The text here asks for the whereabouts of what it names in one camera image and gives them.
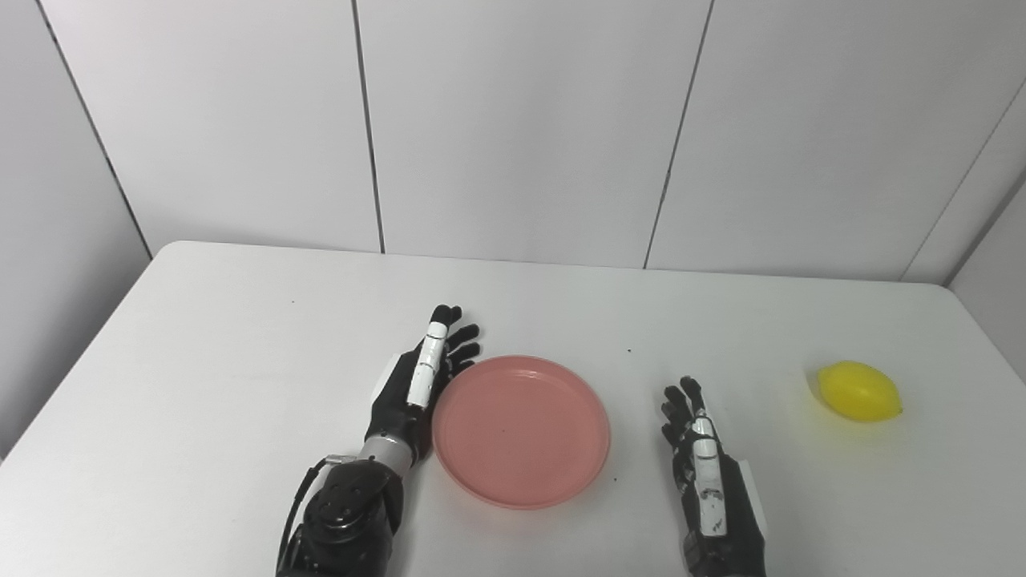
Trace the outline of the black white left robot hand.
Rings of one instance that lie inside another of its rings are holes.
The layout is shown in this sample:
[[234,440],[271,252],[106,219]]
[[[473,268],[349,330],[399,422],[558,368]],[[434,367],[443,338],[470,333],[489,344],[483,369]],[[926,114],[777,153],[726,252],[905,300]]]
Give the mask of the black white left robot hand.
[[431,450],[435,408],[455,377],[475,364],[481,353],[477,324],[457,325],[463,317],[459,306],[437,306],[428,332],[415,349],[400,354],[371,406],[364,439],[389,438],[410,450],[417,464]]

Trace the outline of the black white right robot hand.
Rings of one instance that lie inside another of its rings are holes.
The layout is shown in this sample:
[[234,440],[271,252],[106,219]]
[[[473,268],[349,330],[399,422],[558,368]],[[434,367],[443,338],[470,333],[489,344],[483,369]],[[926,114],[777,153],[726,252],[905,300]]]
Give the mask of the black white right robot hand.
[[685,516],[692,576],[765,576],[765,534],[740,461],[723,449],[702,387],[690,376],[664,388],[662,434]]

